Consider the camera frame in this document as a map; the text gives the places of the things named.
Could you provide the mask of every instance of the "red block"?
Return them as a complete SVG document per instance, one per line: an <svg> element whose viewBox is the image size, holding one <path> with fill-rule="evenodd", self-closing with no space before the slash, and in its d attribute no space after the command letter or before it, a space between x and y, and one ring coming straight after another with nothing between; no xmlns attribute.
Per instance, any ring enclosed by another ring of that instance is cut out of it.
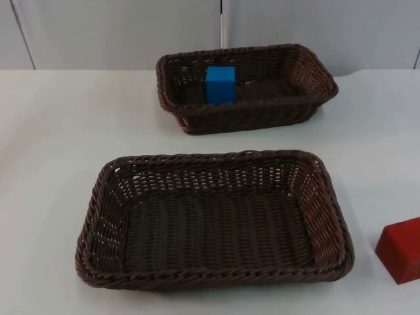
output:
<svg viewBox="0 0 420 315"><path fill-rule="evenodd" d="M397 284L420 278L420 217L384 227L376 254Z"/></svg>

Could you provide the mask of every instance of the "white wall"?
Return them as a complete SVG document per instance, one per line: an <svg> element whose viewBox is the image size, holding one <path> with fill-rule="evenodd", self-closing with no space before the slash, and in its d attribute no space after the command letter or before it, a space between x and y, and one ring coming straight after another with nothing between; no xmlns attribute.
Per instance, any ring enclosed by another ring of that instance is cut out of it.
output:
<svg viewBox="0 0 420 315"><path fill-rule="evenodd" d="M219 0L13 0L37 69L154 69L220 47Z"/></svg>
<svg viewBox="0 0 420 315"><path fill-rule="evenodd" d="M0 69L32 69L9 0L0 0Z"/></svg>
<svg viewBox="0 0 420 315"><path fill-rule="evenodd" d="M337 75L413 68L419 0L224 0L227 47L302 43Z"/></svg>

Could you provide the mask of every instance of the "wicker basket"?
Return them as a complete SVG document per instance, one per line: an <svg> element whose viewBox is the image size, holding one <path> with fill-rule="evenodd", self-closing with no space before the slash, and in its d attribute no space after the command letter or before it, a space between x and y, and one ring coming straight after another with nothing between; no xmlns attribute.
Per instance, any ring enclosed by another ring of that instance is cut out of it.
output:
<svg viewBox="0 0 420 315"><path fill-rule="evenodd" d="M108 163L75 261L91 286L151 290L330 282L354 253L323 163L264 151Z"/></svg>
<svg viewBox="0 0 420 315"><path fill-rule="evenodd" d="M211 65L236 67L236 102L206 104ZM191 135L302 123L338 93L333 77L301 45L172 54L156 66L161 107Z"/></svg>

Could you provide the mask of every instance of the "basket bottom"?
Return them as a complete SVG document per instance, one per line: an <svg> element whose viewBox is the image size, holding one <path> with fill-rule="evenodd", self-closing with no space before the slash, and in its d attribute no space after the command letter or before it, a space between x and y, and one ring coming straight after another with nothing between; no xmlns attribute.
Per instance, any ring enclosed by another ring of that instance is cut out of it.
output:
<svg viewBox="0 0 420 315"><path fill-rule="evenodd" d="M314 264L296 198L279 192L161 192L132 206L126 272Z"/></svg>
<svg viewBox="0 0 420 315"><path fill-rule="evenodd" d="M269 79L263 81L249 81L236 85L236 101L268 100L271 98L299 96L305 92L302 87L296 86L284 79ZM206 104L205 85L192 85L185 87L181 95L185 105Z"/></svg>

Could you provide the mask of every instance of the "woven texture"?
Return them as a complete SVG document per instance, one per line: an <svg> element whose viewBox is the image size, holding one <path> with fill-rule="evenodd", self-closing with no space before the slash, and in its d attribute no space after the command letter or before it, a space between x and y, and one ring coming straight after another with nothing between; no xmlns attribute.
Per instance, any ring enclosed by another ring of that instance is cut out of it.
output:
<svg viewBox="0 0 420 315"><path fill-rule="evenodd" d="M236 102L206 104L208 66L236 67ZM161 107L191 135L302 123L338 93L333 77L301 45L167 55L156 75Z"/></svg>
<svg viewBox="0 0 420 315"><path fill-rule="evenodd" d="M94 287L151 290L335 281L354 253L322 162L265 151L110 162L75 261Z"/></svg>

